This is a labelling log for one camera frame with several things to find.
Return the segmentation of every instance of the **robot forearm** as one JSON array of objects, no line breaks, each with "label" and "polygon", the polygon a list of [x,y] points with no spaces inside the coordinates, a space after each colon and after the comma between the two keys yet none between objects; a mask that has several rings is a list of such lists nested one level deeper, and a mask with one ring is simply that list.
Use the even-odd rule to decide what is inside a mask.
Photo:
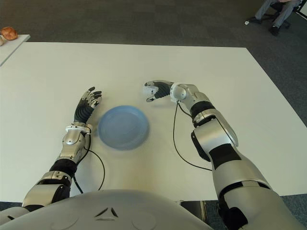
[{"label": "robot forearm", "polygon": [[71,180],[77,171],[79,160],[85,154],[85,134],[90,129],[85,123],[74,122],[66,127],[63,147],[49,172],[31,188],[24,198],[23,207],[37,209],[69,197]]}]

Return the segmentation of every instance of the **wire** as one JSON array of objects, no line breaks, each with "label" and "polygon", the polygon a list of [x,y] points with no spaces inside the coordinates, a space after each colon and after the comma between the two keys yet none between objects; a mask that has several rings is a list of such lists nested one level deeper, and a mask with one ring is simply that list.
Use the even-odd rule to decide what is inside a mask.
[{"label": "wire", "polygon": [[[103,179],[102,179],[102,182],[101,182],[101,184],[100,184],[100,187],[98,188],[98,190],[100,190],[101,187],[102,187],[102,185],[103,185],[103,183],[104,183],[104,181],[105,181],[106,169],[105,169],[105,165],[104,165],[103,161],[101,160],[101,158],[100,158],[95,152],[93,152],[93,151],[90,150],[90,148],[91,148],[91,143],[92,143],[92,138],[91,138],[91,134],[90,134],[90,135],[89,135],[89,141],[88,141],[88,148],[83,147],[83,148],[86,150],[86,153],[85,153],[85,155],[79,160],[79,162],[77,163],[77,166],[78,166],[78,165],[80,164],[80,162],[86,157],[86,155],[88,154],[88,152],[91,152],[91,153],[93,153],[96,157],[98,157],[98,159],[100,160],[100,162],[101,162],[101,164],[102,164],[102,167],[104,168],[104,177],[103,177]],[[77,182],[76,176],[74,175],[72,178],[73,178],[73,181],[75,182],[75,184],[76,184],[76,186],[77,186],[79,192],[82,194],[83,191],[82,191],[81,187],[79,186],[79,184],[78,184],[78,182]]]},{"label": "wire", "polygon": [[91,150],[89,150],[89,149],[88,149],[88,151],[91,152],[91,153],[93,153],[93,154],[95,154],[95,156],[98,157],[98,159],[100,160],[100,162],[101,162],[101,164],[102,164],[102,167],[104,168],[104,177],[103,177],[103,179],[102,179],[102,182],[101,182],[101,184],[100,184],[100,187],[98,188],[98,191],[99,191],[99,190],[101,189],[102,185],[104,184],[105,177],[106,177],[105,165],[104,165],[103,161],[101,160],[101,158],[100,158],[95,152],[93,152],[93,151],[91,151]]},{"label": "wire", "polygon": [[89,149],[90,149],[90,147],[91,147],[91,144],[92,144],[92,138],[91,138],[91,134],[90,135],[88,135],[88,149],[86,149],[86,153],[85,153],[85,155],[79,160],[79,162],[77,163],[77,166],[80,164],[80,162],[86,157],[86,155],[88,154],[88,152],[89,152]]},{"label": "wire", "polygon": [[192,164],[190,162],[188,162],[187,160],[185,160],[181,155],[180,153],[178,152],[177,150],[177,147],[176,147],[176,143],[175,143],[175,123],[176,123],[176,115],[177,115],[177,109],[178,109],[178,105],[179,105],[179,102],[177,102],[177,105],[176,105],[176,110],[175,110],[175,116],[174,116],[174,126],[173,126],[173,142],[174,142],[174,147],[176,149],[176,152],[178,153],[178,155],[181,157],[182,160],[184,160],[186,163],[196,167],[196,168],[200,168],[200,169],[205,169],[205,170],[208,170],[208,171],[212,171],[211,169],[207,169],[207,168],[203,168],[203,167],[200,167],[200,166],[197,166],[195,164]]},{"label": "wire", "polygon": [[79,184],[78,184],[78,182],[77,182],[77,179],[76,179],[75,175],[73,176],[73,181],[75,182],[75,184],[76,184],[76,186],[77,186],[78,190],[79,190],[79,191],[80,191],[80,193],[82,194],[82,193],[83,193],[83,191],[82,191],[81,187],[79,186]]},{"label": "wire", "polygon": [[188,115],[189,117],[191,117],[191,119],[192,119],[192,116],[182,109],[182,107],[181,107],[181,105],[180,105],[180,102],[177,102],[177,104],[179,105],[179,108],[181,109],[181,111],[182,111],[184,114],[186,114],[186,115]]}]

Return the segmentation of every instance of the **small white table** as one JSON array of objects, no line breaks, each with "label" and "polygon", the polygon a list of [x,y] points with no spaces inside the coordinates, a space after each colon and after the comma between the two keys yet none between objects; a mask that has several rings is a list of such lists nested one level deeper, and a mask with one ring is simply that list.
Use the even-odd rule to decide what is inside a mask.
[{"label": "small white table", "polygon": [[[61,151],[65,127],[83,92],[103,90],[89,123],[118,105],[140,108],[150,121],[147,141],[133,151],[104,145],[94,130],[92,150],[106,166],[103,189],[141,189],[173,200],[216,199],[211,172],[176,154],[169,97],[145,101],[143,84],[169,80],[195,84],[221,111],[239,138],[239,150],[280,195],[307,192],[307,129],[245,48],[24,43],[0,69],[0,200],[21,202]],[[190,139],[193,125],[178,111],[177,148],[203,167]],[[76,177],[85,192],[103,171],[89,154]],[[71,195],[76,195],[75,185]]]},{"label": "small white table", "polygon": [[15,52],[16,49],[30,38],[28,34],[20,34],[18,38],[12,41],[5,40],[2,36],[4,44],[0,46],[0,66]]}]

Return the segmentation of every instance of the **person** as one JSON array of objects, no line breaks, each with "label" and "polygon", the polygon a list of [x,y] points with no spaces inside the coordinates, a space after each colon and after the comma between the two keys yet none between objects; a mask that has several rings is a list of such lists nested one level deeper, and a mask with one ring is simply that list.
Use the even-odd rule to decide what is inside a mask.
[{"label": "person", "polygon": [[280,15],[274,20],[272,27],[269,29],[272,35],[277,36],[279,33],[279,28],[283,22],[290,16],[293,11],[293,8],[298,6],[301,3],[301,0],[265,0],[260,9],[256,12],[255,17],[249,19],[250,23],[261,24],[261,18],[268,10],[268,8],[277,2],[284,2],[283,10]]}]

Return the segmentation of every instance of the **blue plate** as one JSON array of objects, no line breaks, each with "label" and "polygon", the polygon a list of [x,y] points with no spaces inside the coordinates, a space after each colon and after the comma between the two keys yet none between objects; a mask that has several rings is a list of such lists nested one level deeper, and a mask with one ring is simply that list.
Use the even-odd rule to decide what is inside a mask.
[{"label": "blue plate", "polygon": [[135,149],[147,139],[148,132],[149,123],[145,114],[129,105],[110,109],[98,125],[100,139],[118,150]]}]

